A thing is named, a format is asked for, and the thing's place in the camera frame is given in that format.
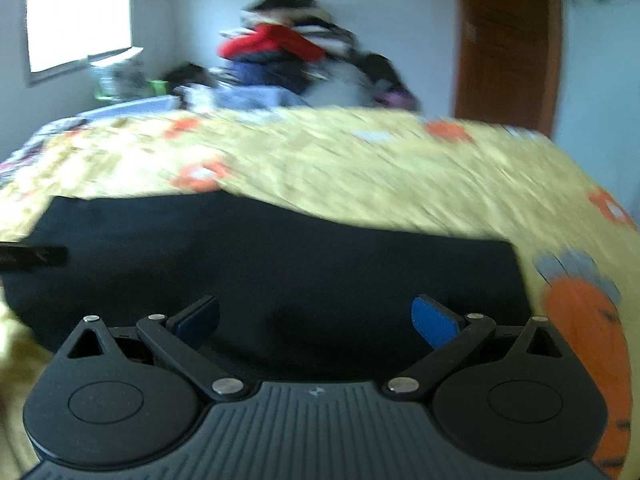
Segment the black pants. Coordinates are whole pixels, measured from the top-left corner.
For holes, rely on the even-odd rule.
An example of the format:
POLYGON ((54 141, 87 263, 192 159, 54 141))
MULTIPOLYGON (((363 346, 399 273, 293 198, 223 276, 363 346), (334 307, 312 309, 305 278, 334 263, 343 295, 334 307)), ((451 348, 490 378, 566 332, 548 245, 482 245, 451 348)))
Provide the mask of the black pants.
POLYGON ((225 192, 56 198, 28 236, 60 268, 4 277, 10 309, 49 350, 87 314, 127 326, 215 297, 214 358, 291 382, 384 379, 427 355, 413 299, 521 325, 530 308, 512 246, 363 229, 225 192))

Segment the patterned patchwork bed sheet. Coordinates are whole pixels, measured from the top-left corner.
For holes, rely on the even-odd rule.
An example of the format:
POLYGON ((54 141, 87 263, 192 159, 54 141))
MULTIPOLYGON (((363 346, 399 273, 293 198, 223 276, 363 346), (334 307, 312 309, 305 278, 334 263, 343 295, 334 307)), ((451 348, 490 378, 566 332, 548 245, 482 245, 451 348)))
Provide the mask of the patterned patchwork bed sheet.
POLYGON ((85 117, 74 116, 49 122, 39 128, 18 150, 1 163, 0 186, 5 188, 14 180, 18 170, 31 165, 54 136, 82 128, 88 122, 89 119, 85 117))

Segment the yellow carrot-print bedspread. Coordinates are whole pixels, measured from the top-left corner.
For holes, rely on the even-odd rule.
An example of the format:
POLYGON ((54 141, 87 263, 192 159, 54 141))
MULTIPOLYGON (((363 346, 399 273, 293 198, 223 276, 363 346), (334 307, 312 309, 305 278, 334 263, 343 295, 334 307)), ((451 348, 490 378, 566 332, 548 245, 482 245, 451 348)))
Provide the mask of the yellow carrot-print bedspread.
POLYGON ((224 190, 375 228, 500 237, 533 308, 558 322, 614 414, 601 467, 639 474, 639 226, 550 140, 373 108, 174 110, 57 122, 1 188, 1 236, 26 236, 56 196, 224 190))

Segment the green plastic chair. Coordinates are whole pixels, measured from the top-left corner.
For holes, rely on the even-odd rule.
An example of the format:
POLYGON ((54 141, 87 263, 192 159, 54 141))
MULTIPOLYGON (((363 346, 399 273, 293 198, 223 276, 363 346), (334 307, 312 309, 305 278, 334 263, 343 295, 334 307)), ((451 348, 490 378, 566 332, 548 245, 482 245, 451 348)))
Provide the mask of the green plastic chair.
MULTIPOLYGON (((166 96, 166 94, 169 93, 169 86, 167 81, 160 79, 149 79, 148 86, 149 96, 166 96)), ((113 98, 112 96, 104 96, 104 94, 100 92, 100 89, 96 89, 96 92, 94 92, 94 98, 98 102, 117 102, 117 99, 113 98)))

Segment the floral white pillow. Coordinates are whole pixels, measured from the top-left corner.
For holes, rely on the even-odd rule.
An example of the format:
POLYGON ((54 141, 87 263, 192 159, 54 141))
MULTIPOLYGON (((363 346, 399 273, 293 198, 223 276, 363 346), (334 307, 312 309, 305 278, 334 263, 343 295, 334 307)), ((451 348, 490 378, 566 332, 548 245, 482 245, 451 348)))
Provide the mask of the floral white pillow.
POLYGON ((92 66, 96 76, 96 98, 100 101, 126 102, 144 99, 151 88, 140 54, 106 58, 92 66))

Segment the blue quilted blanket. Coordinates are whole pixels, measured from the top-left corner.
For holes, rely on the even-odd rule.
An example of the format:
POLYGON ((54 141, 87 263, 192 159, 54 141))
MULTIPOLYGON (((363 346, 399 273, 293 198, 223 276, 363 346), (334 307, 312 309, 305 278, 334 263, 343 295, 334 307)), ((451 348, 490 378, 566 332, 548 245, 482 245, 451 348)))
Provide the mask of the blue quilted blanket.
POLYGON ((122 102, 82 112, 79 117, 89 120, 124 117, 127 115, 149 115, 190 110, 195 113, 210 113, 218 108, 224 110, 270 110, 277 107, 307 106, 296 93, 273 86, 249 86, 213 88, 204 84, 190 84, 176 88, 176 94, 165 94, 122 102))

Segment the black bag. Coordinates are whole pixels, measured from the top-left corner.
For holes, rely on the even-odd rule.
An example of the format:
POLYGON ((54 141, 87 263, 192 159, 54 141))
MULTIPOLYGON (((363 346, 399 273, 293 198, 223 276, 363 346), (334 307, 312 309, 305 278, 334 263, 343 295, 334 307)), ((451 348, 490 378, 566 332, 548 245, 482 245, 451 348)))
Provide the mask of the black bag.
POLYGON ((166 82, 168 93, 174 93, 175 88, 188 86, 189 84, 211 86, 213 81, 212 75, 206 67, 193 63, 183 63, 172 70, 168 70, 160 79, 166 82))

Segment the white wardrobe with flower decals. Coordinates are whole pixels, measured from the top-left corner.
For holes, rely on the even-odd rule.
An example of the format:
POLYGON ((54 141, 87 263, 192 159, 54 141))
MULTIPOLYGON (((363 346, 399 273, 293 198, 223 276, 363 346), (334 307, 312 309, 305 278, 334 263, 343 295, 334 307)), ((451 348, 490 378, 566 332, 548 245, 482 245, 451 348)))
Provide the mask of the white wardrobe with flower decals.
POLYGON ((554 142, 639 218, 639 0, 563 0, 554 142))

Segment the brown wooden door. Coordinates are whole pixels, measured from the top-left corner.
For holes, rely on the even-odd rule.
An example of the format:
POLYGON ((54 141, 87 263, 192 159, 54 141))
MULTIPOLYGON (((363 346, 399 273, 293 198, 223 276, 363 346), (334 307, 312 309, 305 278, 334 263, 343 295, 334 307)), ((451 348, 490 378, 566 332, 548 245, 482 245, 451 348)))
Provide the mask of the brown wooden door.
POLYGON ((553 134, 562 0, 460 0, 454 116, 553 134))

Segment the red jacket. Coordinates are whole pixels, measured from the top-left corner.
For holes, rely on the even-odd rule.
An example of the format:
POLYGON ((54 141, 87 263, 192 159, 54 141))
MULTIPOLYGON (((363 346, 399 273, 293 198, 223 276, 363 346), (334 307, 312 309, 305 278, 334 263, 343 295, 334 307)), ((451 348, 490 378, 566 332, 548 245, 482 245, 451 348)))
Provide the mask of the red jacket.
POLYGON ((288 26, 278 24, 259 24, 251 34, 228 39, 218 47, 218 55, 227 60, 280 51, 288 52, 304 62, 318 62, 326 56, 322 48, 288 26))

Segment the pile of folded clothes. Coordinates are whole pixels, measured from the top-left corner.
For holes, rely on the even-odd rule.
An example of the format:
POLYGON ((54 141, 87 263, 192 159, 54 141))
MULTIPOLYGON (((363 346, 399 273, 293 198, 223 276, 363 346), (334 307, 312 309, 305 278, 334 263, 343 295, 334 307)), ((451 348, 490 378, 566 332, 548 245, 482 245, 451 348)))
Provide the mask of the pile of folded clothes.
POLYGON ((190 107, 420 108, 392 62, 359 50, 356 36, 314 0, 257 0, 241 22, 220 33, 221 66, 188 63, 167 75, 190 107))

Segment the window with grey frame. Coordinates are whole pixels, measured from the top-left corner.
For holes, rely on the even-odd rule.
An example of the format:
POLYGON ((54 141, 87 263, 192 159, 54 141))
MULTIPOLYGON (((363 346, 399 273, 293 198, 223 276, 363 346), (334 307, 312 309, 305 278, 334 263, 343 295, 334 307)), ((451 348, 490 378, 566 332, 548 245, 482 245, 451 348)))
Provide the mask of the window with grey frame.
POLYGON ((134 0, 24 0, 28 81, 86 67, 134 45, 134 0))

